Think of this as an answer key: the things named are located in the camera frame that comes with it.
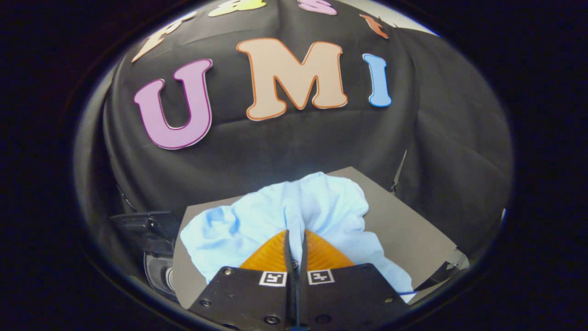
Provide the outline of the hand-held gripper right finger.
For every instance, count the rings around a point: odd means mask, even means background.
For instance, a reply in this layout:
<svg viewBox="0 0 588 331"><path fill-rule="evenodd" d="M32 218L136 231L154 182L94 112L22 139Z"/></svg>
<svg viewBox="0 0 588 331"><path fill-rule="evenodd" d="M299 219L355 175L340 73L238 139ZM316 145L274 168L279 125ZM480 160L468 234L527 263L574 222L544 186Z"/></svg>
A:
<svg viewBox="0 0 588 331"><path fill-rule="evenodd" d="M383 329L399 324L409 305L373 264L353 263L307 231L295 309L300 329Z"/></svg>

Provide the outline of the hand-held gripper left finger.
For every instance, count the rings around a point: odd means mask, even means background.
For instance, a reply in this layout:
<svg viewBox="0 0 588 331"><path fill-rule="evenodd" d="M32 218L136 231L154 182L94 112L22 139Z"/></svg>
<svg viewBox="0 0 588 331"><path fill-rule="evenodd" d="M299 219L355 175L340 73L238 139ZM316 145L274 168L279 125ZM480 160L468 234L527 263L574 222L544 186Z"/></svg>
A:
<svg viewBox="0 0 588 331"><path fill-rule="evenodd" d="M288 329L292 323L293 268L284 230L240 266L223 266L189 312L218 329Z"/></svg>

